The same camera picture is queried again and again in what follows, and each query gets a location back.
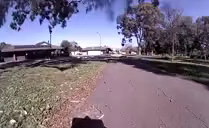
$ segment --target tree trunk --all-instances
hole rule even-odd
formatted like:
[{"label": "tree trunk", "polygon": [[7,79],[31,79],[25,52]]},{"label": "tree trunk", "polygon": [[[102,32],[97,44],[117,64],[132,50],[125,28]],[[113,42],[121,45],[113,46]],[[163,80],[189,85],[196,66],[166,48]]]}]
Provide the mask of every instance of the tree trunk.
[{"label": "tree trunk", "polygon": [[175,45],[175,42],[174,42],[174,39],[173,39],[173,41],[172,41],[172,55],[171,55],[171,61],[172,62],[174,60],[174,52],[175,52],[174,45]]},{"label": "tree trunk", "polygon": [[207,60],[207,55],[206,54],[204,54],[204,60]]}]

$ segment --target light pole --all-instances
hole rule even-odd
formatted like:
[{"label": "light pole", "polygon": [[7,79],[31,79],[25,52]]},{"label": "light pole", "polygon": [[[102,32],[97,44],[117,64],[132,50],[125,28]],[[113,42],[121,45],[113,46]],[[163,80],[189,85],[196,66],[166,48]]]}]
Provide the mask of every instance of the light pole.
[{"label": "light pole", "polygon": [[99,47],[100,47],[100,49],[101,49],[101,47],[102,47],[102,37],[101,37],[101,34],[99,33],[99,32],[96,32],[98,35],[99,35]]},{"label": "light pole", "polygon": [[50,32],[50,47],[52,47],[52,43],[51,43],[51,37],[52,37],[52,28],[49,26],[49,32]]}]

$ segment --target paved path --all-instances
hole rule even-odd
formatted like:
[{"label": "paved path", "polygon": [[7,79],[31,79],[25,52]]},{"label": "paved path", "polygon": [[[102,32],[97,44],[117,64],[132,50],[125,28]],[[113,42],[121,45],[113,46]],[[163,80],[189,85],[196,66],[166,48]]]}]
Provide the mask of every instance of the paved path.
[{"label": "paved path", "polygon": [[107,128],[209,128],[209,90],[201,84],[109,64],[89,99]]}]

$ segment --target blue sky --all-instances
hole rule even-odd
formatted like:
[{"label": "blue sky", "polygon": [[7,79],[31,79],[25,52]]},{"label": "blue sky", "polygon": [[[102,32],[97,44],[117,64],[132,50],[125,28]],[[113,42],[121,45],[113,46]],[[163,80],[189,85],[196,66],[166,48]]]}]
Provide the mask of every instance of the blue sky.
[{"label": "blue sky", "polygon": [[[209,0],[160,0],[168,1],[174,7],[183,9],[184,15],[194,18],[209,15]],[[124,3],[122,0],[114,5],[115,16],[123,13]],[[10,18],[7,23],[0,28],[0,42],[10,44],[35,44],[40,41],[49,40],[47,24],[26,21],[20,32],[16,32],[9,27]],[[59,45],[62,40],[76,41],[82,47],[98,46],[99,32],[102,36],[102,45],[120,48],[122,36],[117,34],[116,21],[108,19],[105,11],[93,11],[88,14],[82,8],[80,13],[75,14],[67,23],[66,28],[56,27],[52,34],[52,43]]]}]

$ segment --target low building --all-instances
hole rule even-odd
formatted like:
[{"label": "low building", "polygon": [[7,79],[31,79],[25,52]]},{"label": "low building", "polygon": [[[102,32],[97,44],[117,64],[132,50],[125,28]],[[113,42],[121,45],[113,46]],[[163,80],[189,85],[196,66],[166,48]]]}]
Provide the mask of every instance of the low building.
[{"label": "low building", "polygon": [[82,49],[82,55],[96,56],[110,54],[112,51],[109,47],[86,47]]},{"label": "low building", "polygon": [[4,61],[22,61],[25,59],[48,58],[63,54],[63,48],[41,42],[36,45],[6,45],[1,49]]}]

